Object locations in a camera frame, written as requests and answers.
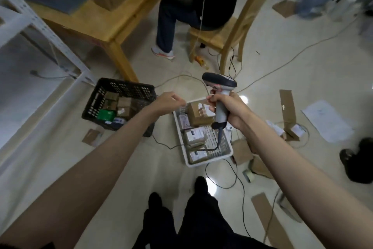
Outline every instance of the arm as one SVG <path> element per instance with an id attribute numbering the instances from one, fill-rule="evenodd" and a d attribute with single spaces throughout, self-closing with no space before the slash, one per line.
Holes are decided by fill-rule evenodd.
<path id="1" fill-rule="evenodd" d="M 39 249 L 73 248 L 113 189 L 147 127 L 186 105 L 173 92 L 159 96 L 63 174 L 0 237 L 0 243 Z"/>
<path id="2" fill-rule="evenodd" d="M 214 95 L 254 144 L 281 190 L 326 248 L 373 248 L 373 213 L 288 145 L 235 93 Z"/>

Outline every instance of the black plastic crate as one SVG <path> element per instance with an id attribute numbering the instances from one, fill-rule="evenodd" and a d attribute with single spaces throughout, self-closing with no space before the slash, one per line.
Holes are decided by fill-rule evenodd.
<path id="1" fill-rule="evenodd" d="M 82 119 L 94 122 L 108 130 L 118 130 L 123 126 L 123 124 L 99 120 L 96 118 L 98 112 L 104 106 L 105 94 L 107 91 L 119 93 L 120 97 L 136 99 L 135 108 L 137 111 L 149 105 L 157 98 L 153 85 L 118 79 L 100 78 L 83 111 Z M 154 125 L 155 123 L 152 123 L 148 127 L 143 135 L 144 137 L 152 136 Z"/>

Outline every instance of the chair backrest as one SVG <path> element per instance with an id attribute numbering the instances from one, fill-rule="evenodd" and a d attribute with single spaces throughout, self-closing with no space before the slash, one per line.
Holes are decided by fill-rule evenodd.
<path id="1" fill-rule="evenodd" d="M 242 35 L 246 34 L 255 17 L 258 15 L 261 7 L 266 0 L 247 0 L 243 7 L 240 16 L 238 17 L 235 25 L 232 28 L 231 33 L 224 45 L 223 51 L 229 51 L 231 45 L 241 38 Z"/>

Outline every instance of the hand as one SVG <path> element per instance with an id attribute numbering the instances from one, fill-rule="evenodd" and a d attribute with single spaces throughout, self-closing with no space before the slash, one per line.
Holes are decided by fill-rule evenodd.
<path id="1" fill-rule="evenodd" d="M 165 92 L 151 103 L 148 107 L 156 117 L 169 114 L 187 103 L 175 92 Z"/>
<path id="2" fill-rule="evenodd" d="M 215 112 L 216 101 L 222 101 L 226 108 L 230 111 L 228 122 L 236 129 L 243 130 L 245 123 L 243 118 L 250 112 L 249 107 L 241 100 L 240 96 L 235 92 L 230 92 L 228 95 L 215 94 L 207 96 L 207 100 L 212 105 L 209 109 Z"/>

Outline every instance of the beige floor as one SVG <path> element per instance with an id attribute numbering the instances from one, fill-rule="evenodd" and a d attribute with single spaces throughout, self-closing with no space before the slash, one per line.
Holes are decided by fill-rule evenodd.
<path id="1" fill-rule="evenodd" d="M 303 48 L 319 40 L 334 36 L 348 23 L 332 23 L 327 17 L 314 21 L 301 20 L 296 16 L 284 19 L 272 10 L 277 0 L 268 0 L 250 29 L 245 43 L 243 68 L 237 77 L 238 90 L 291 60 Z M 238 16 L 245 0 L 238 0 L 235 16 Z M 343 186 L 368 207 L 373 209 L 373 187 L 349 181 L 339 161 L 341 148 L 355 147 L 363 136 L 372 135 L 372 54 L 358 37 L 358 19 L 337 38 L 307 49 L 292 63 L 258 81 L 241 95 L 249 99 L 248 105 L 263 119 L 282 120 L 279 89 L 291 89 L 298 122 L 310 131 L 310 139 L 299 153 L 318 168 L 325 171 L 337 184 Z M 144 20 L 123 44 L 140 82 L 155 86 L 179 74 L 201 78 L 204 69 L 189 63 L 187 55 L 188 26 L 178 23 L 174 42 L 176 58 L 173 62 L 155 57 L 150 47 L 154 44 L 157 28 L 157 8 Z M 217 72 L 216 57 L 206 56 L 211 72 Z M 87 57 L 88 65 L 98 77 L 114 77 L 115 67 L 100 48 L 94 48 Z M 234 60 L 236 70 L 240 68 Z M 174 90 L 185 100 L 206 96 L 202 83 L 189 77 L 179 77 L 156 89 Z M 81 113 L 91 88 L 82 86 L 80 100 L 65 115 L 48 137 L 41 140 L 42 146 L 30 149 L 33 166 L 20 167 L 21 178 L 9 175 L 7 187 L 14 193 L 8 205 L 1 206 L 3 228 L 11 223 L 48 185 L 69 167 L 84 157 L 92 147 L 81 142 L 89 128 L 95 125 L 82 120 Z M 352 138 L 338 144 L 327 143 L 301 113 L 301 109 L 324 99 L 333 105 L 342 117 L 354 128 Z M 176 128 L 171 115 L 163 116 L 156 123 L 154 135 L 158 141 L 176 145 Z M 112 132 L 105 131 L 104 138 Z M 33 156 L 37 150 L 39 157 Z M 244 165 L 239 167 L 239 176 L 245 185 L 245 222 L 252 237 L 262 240 L 264 229 L 250 201 L 260 192 L 265 192 L 272 202 L 278 186 L 275 181 L 256 177 L 247 183 L 242 177 Z M 93 218 L 77 244 L 77 248 L 129 248 L 142 228 L 142 216 L 147 208 L 151 192 L 157 191 L 175 218 L 178 230 L 187 199 L 192 193 L 193 182 L 204 175 L 205 167 L 185 166 L 180 149 L 168 150 L 152 138 L 143 138 L 120 176 L 114 190 Z M 209 165 L 209 176 L 222 185 L 229 186 L 234 175 L 224 161 Z M 232 189 L 217 189 L 221 212 L 233 230 L 245 235 L 242 223 L 242 186 L 237 183 Z M 302 223 L 290 219 L 275 205 L 275 213 L 286 229 L 295 248 L 322 248 L 313 233 Z"/>

